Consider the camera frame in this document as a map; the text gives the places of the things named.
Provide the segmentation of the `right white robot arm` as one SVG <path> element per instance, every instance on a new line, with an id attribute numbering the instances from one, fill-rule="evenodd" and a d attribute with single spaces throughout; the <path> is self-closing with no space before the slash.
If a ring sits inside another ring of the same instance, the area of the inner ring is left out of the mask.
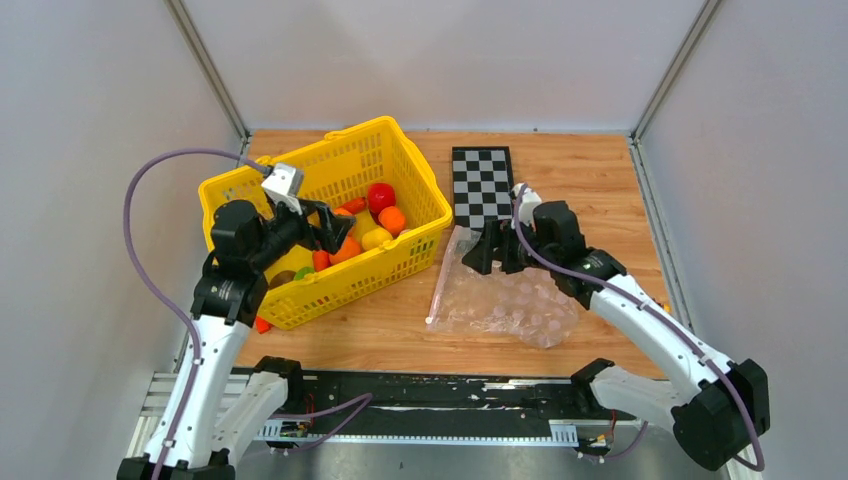
<path id="1" fill-rule="evenodd" d="M 624 333 L 665 374 L 634 375 L 596 359 L 576 374 L 571 403 L 584 417 L 605 409 L 661 427 L 699 466 L 734 460 L 763 472 L 761 436 L 770 428 L 768 376 L 754 360 L 736 362 L 688 331 L 608 252 L 589 247 L 563 201 L 520 205 L 510 220 L 490 220 L 462 262 L 488 275 L 547 271 L 560 292 Z"/>

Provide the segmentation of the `clear zip top bag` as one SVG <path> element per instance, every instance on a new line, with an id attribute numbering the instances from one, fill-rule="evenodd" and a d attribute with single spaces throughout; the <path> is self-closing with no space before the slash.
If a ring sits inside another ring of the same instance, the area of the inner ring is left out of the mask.
<path id="1" fill-rule="evenodd" d="M 427 329 L 512 335 L 541 349 L 562 343 L 579 322 L 577 302 L 560 292 L 546 271 L 505 274 L 495 261 L 492 273 L 481 275 L 464 265 L 463 255 L 480 237 L 462 226 L 453 229 L 425 319 Z"/>

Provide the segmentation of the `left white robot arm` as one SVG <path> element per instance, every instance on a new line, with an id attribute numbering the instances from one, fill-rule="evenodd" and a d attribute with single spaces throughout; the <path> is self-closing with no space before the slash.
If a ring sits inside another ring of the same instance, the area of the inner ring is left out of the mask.
<path id="1" fill-rule="evenodd" d="M 306 400 L 299 363 L 265 357 L 225 413 L 219 411 L 236 357 L 267 291 L 265 272 L 295 246 L 337 252 L 355 224 L 326 204 L 280 202 L 265 219 L 247 200 L 219 207 L 185 321 L 191 342 L 159 425 L 139 457 L 122 460 L 120 479 L 233 479 L 249 444 L 277 410 Z"/>

